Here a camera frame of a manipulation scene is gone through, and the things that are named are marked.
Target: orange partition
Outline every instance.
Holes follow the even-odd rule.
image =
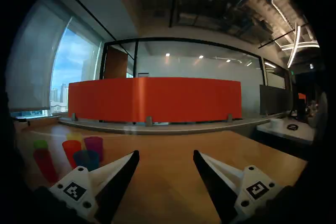
[[[305,102],[306,101],[306,95],[302,94],[302,93],[299,93],[299,99],[304,99]]]
[[[116,78],[69,84],[68,116],[106,121],[188,122],[242,116],[240,82],[199,78]]]

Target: orange cup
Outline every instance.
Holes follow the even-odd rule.
[[[64,152],[66,153],[66,157],[69,160],[69,163],[72,169],[77,167],[76,162],[73,158],[74,153],[81,150],[81,142],[76,140],[68,140],[62,143]]]

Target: yellow cup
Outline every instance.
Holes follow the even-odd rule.
[[[66,139],[67,140],[76,140],[79,141],[81,143],[81,149],[85,150],[85,143],[84,143],[84,139],[83,136],[81,135],[81,133],[68,133],[66,134]]]

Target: white desk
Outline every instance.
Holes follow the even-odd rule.
[[[295,119],[284,118],[282,127],[272,128],[270,122],[257,126],[257,130],[264,133],[269,133],[278,137],[286,138],[304,144],[312,144],[315,135],[315,129],[308,124],[299,122]],[[299,126],[297,130],[287,129],[289,124],[296,124]]]

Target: wooden table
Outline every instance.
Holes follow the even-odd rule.
[[[70,171],[62,149],[66,134],[104,138],[103,165],[139,150],[140,162],[114,217],[114,223],[220,223],[193,162],[193,150],[243,169],[254,164],[279,184],[293,185],[306,162],[231,131],[191,135],[125,135],[64,125],[24,130],[18,147],[28,164],[27,183],[46,184],[32,159],[32,143],[48,141],[60,177]]]

